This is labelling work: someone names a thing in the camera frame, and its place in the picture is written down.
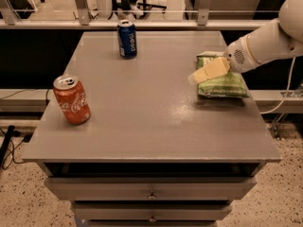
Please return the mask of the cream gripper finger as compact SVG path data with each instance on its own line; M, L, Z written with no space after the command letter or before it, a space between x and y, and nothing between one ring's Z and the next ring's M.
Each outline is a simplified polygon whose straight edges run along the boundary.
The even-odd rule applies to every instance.
M218 57L193 72L188 77L188 82L192 85L197 85L201 82L226 75L229 69L230 65L228 60L224 57Z

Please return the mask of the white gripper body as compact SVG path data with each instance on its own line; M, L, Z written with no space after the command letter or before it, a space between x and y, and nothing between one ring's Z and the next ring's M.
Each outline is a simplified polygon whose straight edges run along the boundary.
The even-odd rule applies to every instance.
M245 37L231 43L223 55L229 60L230 69L234 72L245 73L253 70L256 65L249 53Z

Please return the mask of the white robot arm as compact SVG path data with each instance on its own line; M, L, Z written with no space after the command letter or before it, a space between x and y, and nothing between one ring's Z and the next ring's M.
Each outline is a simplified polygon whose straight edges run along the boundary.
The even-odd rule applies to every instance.
M286 0L276 19L240 37L224 52L201 53L212 60L193 72L188 82L197 85L228 72L245 73L271 61L302 55L303 0Z

